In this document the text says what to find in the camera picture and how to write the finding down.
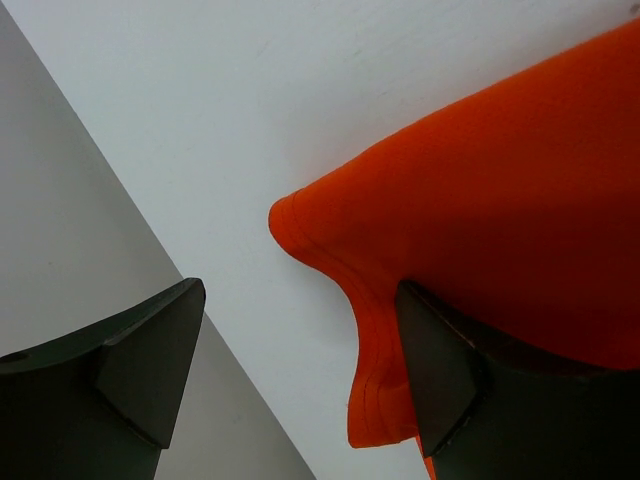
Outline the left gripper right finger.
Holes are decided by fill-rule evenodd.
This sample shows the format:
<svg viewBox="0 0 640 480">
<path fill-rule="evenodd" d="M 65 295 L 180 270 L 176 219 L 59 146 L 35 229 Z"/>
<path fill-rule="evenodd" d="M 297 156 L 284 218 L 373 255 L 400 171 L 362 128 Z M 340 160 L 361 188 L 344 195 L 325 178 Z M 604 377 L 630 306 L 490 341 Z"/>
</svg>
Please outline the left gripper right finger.
<svg viewBox="0 0 640 480">
<path fill-rule="evenodd" d="M 639 374 L 573 361 L 410 281 L 395 306 L 424 456 L 439 479 L 635 479 Z"/>
</svg>

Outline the orange t shirt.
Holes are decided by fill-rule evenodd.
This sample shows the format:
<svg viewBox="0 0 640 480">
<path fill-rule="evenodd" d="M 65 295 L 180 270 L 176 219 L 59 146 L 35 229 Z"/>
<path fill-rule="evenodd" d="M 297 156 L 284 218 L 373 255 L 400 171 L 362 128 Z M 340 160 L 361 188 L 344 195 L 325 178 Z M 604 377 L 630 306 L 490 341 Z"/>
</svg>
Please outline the orange t shirt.
<svg viewBox="0 0 640 480">
<path fill-rule="evenodd" d="M 548 352 L 637 367 L 638 22 L 401 129 L 280 199 L 268 225 L 352 307 L 354 448 L 426 442 L 394 308 L 402 280 Z"/>
</svg>

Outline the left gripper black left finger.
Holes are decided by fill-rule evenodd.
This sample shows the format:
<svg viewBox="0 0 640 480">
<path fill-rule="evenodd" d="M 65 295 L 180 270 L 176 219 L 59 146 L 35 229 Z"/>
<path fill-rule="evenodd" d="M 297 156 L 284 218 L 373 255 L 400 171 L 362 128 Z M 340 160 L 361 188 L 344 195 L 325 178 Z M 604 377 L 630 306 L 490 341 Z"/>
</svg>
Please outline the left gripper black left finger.
<svg viewBox="0 0 640 480">
<path fill-rule="evenodd" d="M 152 479 L 170 446 L 204 314 L 187 278 L 1 359 L 4 479 Z"/>
</svg>

